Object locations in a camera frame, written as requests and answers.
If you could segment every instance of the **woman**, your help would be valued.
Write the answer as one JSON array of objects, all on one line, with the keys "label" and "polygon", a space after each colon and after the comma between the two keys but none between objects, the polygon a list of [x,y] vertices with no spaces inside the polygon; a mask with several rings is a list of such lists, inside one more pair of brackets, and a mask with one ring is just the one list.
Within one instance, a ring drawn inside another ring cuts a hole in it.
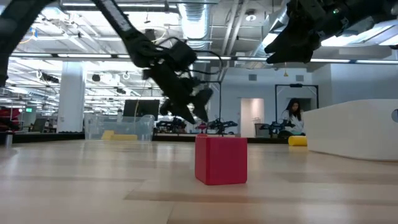
[{"label": "woman", "polygon": [[299,100],[296,98],[291,99],[281,116],[284,120],[286,131],[290,131],[294,135],[305,133],[302,113]]}]

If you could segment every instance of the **red block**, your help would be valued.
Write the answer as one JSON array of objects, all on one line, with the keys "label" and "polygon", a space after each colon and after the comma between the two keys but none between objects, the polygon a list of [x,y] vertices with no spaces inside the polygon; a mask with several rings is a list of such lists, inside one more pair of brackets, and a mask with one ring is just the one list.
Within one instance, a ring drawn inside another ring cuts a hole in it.
[{"label": "red block", "polygon": [[248,180],[248,140],[197,136],[195,177],[206,185],[246,183]]}]

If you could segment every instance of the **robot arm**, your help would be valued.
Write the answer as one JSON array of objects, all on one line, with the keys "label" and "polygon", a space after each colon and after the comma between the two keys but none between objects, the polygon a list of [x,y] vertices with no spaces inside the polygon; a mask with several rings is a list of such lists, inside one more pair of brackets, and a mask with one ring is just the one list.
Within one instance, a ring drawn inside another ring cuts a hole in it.
[{"label": "robot arm", "polygon": [[289,22],[264,50],[274,53],[268,63],[308,63],[321,42],[341,35],[357,22],[372,16],[394,19],[397,0],[292,0],[287,3]]},{"label": "robot arm", "polygon": [[[0,86],[7,80],[8,60],[29,27],[33,24],[42,9],[55,0],[12,0],[0,16]],[[114,0],[92,0],[96,7],[111,24],[122,39],[132,62],[144,70],[144,77],[152,78],[168,96],[179,115],[194,123],[187,105],[193,103],[194,113],[208,121],[205,105],[213,93],[211,89],[203,90],[192,96],[193,87],[200,82],[186,82],[176,72],[188,71],[197,55],[185,42],[176,38],[170,49],[153,44],[139,32],[129,21]]]}]

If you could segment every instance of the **long dark hair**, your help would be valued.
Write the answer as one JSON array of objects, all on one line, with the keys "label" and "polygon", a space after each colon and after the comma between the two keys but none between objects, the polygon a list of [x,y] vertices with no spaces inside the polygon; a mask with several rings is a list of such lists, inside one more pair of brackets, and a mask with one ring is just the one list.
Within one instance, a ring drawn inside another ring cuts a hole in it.
[{"label": "long dark hair", "polygon": [[[295,103],[298,104],[298,108],[295,112],[293,112],[292,108]],[[294,115],[299,121],[301,121],[301,106],[299,99],[292,98],[289,104],[287,105],[286,110],[289,112],[289,117],[292,117],[292,115]]]}]

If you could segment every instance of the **wooden floor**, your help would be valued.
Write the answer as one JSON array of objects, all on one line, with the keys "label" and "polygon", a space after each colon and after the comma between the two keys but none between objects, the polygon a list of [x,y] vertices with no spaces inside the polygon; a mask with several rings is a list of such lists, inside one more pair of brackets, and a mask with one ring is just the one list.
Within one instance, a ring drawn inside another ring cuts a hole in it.
[{"label": "wooden floor", "polygon": [[249,145],[246,185],[205,186],[193,143],[0,150],[1,224],[398,223],[398,164]]}]

